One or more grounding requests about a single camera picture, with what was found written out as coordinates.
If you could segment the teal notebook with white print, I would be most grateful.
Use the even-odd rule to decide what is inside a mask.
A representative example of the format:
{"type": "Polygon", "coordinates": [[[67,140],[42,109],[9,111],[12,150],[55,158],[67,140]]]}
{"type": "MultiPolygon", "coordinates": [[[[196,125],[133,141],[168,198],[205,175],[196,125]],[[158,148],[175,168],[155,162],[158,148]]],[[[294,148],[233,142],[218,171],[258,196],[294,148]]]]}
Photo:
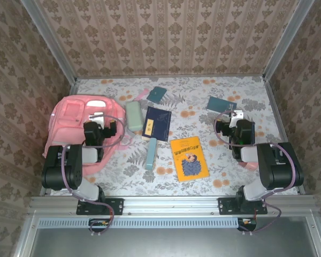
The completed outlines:
{"type": "Polygon", "coordinates": [[[214,112],[226,112],[236,109],[237,104],[235,102],[219,99],[211,96],[207,104],[207,110],[214,112]]]}

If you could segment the wide aluminium frame rail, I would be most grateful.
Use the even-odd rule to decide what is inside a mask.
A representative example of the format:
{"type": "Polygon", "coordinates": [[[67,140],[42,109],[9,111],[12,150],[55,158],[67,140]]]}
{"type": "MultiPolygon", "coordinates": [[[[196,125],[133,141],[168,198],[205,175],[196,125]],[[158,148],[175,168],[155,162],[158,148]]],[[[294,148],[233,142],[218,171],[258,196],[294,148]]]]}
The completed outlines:
{"type": "MultiPolygon", "coordinates": [[[[218,216],[223,196],[124,196],[123,217],[218,216]]],[[[273,195],[266,203],[284,217],[308,216],[318,208],[311,195],[273,195]]],[[[75,217],[78,201],[71,196],[33,197],[27,214],[41,217],[75,217]]]]}

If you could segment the orange paperback book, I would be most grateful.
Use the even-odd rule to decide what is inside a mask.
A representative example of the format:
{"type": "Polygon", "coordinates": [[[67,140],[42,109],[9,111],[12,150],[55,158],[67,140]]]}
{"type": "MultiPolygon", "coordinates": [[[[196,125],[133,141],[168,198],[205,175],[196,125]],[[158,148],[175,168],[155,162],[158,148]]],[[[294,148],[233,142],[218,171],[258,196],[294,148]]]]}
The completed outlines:
{"type": "Polygon", "coordinates": [[[210,176],[199,137],[174,139],[170,146],[179,182],[210,176]]]}

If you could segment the pink flat strip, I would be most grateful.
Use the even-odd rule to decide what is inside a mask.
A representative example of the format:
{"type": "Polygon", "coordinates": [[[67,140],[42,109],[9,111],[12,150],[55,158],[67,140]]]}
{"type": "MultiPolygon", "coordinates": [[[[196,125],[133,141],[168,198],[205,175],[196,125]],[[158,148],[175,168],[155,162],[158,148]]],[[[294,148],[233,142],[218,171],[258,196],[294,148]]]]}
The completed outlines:
{"type": "Polygon", "coordinates": [[[149,94],[149,90],[146,88],[134,99],[134,101],[139,101],[143,97],[147,96],[148,94],[149,94]]]}

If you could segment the pale green pencil case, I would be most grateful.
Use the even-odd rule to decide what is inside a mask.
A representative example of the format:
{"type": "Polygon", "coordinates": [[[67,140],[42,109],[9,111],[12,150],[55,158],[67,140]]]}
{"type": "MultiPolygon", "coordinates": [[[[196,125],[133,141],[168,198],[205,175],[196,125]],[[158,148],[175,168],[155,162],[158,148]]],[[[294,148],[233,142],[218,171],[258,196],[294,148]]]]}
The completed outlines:
{"type": "Polygon", "coordinates": [[[126,103],[126,118],[128,129],[132,132],[143,129],[143,116],[141,105],[138,101],[126,103]]]}

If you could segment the black connector board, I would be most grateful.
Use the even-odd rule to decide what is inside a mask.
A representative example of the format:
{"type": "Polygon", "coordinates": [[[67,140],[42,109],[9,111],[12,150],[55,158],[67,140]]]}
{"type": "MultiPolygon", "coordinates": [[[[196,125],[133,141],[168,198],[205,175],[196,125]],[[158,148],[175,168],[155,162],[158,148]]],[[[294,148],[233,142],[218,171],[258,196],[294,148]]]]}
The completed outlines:
{"type": "Polygon", "coordinates": [[[101,235],[111,225],[111,220],[109,218],[93,218],[88,221],[88,225],[92,235],[101,235]]]}
{"type": "Polygon", "coordinates": [[[241,232],[253,232],[256,229],[255,218],[238,218],[238,230],[241,232]]]}

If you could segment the small dark teal wallet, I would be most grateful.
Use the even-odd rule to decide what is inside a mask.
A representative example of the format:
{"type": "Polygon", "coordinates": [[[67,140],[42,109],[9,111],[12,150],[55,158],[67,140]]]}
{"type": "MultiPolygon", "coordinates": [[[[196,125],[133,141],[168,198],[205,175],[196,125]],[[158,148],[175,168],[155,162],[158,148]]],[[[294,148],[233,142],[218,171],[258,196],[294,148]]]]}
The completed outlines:
{"type": "Polygon", "coordinates": [[[159,104],[166,91],[166,88],[156,86],[150,91],[149,95],[147,96],[147,100],[159,104]]]}

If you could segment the grey metal panel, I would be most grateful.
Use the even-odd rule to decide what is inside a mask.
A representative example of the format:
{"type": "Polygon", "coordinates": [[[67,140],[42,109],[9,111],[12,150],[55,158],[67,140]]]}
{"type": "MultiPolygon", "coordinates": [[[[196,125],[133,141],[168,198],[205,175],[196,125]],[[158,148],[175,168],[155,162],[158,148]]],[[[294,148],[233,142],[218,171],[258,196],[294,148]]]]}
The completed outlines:
{"type": "Polygon", "coordinates": [[[317,257],[301,222],[256,235],[236,229],[42,229],[31,257],[317,257]]]}

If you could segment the pink school backpack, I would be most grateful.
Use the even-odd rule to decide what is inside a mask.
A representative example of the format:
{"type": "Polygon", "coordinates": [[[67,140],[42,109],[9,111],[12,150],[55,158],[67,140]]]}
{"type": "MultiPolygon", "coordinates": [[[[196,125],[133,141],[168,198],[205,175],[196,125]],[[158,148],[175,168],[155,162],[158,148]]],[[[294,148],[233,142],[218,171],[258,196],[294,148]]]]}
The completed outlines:
{"type": "Polygon", "coordinates": [[[85,176],[100,172],[108,163],[118,145],[112,146],[116,140],[123,135],[123,127],[126,121],[125,110],[115,100],[99,95],[70,95],[64,97],[57,103],[50,115],[48,126],[48,139],[45,145],[43,156],[47,156],[50,146],[81,144],[85,140],[83,124],[90,121],[92,115],[104,114],[104,122],[100,125],[110,127],[113,120],[110,116],[118,118],[121,123],[116,122],[117,133],[115,136],[104,140],[103,158],[97,163],[83,162],[82,173],[85,176]]]}

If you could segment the small pink box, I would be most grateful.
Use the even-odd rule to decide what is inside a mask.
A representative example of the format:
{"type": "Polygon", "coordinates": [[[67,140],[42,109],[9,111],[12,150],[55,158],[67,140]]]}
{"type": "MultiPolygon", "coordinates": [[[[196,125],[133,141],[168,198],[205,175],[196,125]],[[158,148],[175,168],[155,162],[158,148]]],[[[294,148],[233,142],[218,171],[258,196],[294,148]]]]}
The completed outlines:
{"type": "Polygon", "coordinates": [[[255,171],[258,168],[257,162],[239,162],[239,165],[249,171],[255,171]]]}

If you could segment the navy book with yellow label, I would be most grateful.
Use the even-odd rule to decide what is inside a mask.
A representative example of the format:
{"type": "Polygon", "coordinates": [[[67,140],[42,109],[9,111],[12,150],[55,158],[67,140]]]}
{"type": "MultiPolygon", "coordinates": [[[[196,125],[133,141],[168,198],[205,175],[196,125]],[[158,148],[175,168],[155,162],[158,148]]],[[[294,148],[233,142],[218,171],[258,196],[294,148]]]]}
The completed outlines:
{"type": "Polygon", "coordinates": [[[171,111],[148,107],[142,130],[142,139],[155,138],[158,141],[168,142],[171,111]]]}

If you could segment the floral tablecloth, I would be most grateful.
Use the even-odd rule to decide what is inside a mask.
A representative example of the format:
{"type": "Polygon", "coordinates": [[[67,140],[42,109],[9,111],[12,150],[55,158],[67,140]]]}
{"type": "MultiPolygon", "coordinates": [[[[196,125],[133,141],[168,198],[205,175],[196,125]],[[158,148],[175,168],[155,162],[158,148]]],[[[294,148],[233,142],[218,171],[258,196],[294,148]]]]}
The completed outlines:
{"type": "Polygon", "coordinates": [[[253,182],[258,172],[241,167],[232,157],[226,138],[217,138],[213,131],[217,114],[207,110],[211,96],[235,102],[255,123],[257,142],[281,141],[261,77],[80,79],[77,85],[78,94],[104,95],[121,106],[146,88],[166,88],[156,108],[172,112],[169,139],[199,137],[208,166],[209,177],[179,182],[171,146],[159,142],[154,168],[148,171],[148,142],[137,133],[125,141],[127,148],[116,151],[102,171],[88,176],[109,196],[233,195],[241,185],[253,182]]]}

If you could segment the aluminium frame post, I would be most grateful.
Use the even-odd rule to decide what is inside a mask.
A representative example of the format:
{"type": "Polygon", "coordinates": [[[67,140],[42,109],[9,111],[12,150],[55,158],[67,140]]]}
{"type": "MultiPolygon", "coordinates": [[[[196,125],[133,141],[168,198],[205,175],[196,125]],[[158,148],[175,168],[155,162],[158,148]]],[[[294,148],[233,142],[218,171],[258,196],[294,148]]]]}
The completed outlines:
{"type": "Polygon", "coordinates": [[[283,59],[284,54],[294,40],[294,37],[301,27],[304,19],[309,13],[314,1],[315,0],[299,0],[298,5],[295,8],[295,11],[293,12],[282,34],[282,37],[280,38],[267,66],[265,67],[263,72],[263,79],[265,82],[268,82],[271,79],[276,68],[280,64],[280,61],[283,59]]]}
{"type": "Polygon", "coordinates": [[[36,0],[21,1],[35,26],[37,27],[39,33],[45,40],[59,67],[69,81],[70,85],[74,85],[76,82],[75,71],[71,67],[70,62],[66,57],[65,51],[61,47],[61,44],[57,38],[57,34],[52,31],[51,25],[47,21],[46,15],[43,14],[36,0]]]}

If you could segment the long light blue box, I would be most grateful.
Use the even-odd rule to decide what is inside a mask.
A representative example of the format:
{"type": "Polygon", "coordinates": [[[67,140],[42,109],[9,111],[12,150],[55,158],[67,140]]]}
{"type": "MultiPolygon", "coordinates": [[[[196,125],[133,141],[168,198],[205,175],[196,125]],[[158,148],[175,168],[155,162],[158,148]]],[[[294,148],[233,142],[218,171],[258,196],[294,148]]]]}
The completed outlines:
{"type": "Polygon", "coordinates": [[[146,164],[145,164],[145,169],[148,171],[151,171],[153,169],[154,161],[156,158],[156,152],[157,152],[157,139],[150,138],[149,144],[148,144],[148,150],[147,150],[146,164]]]}

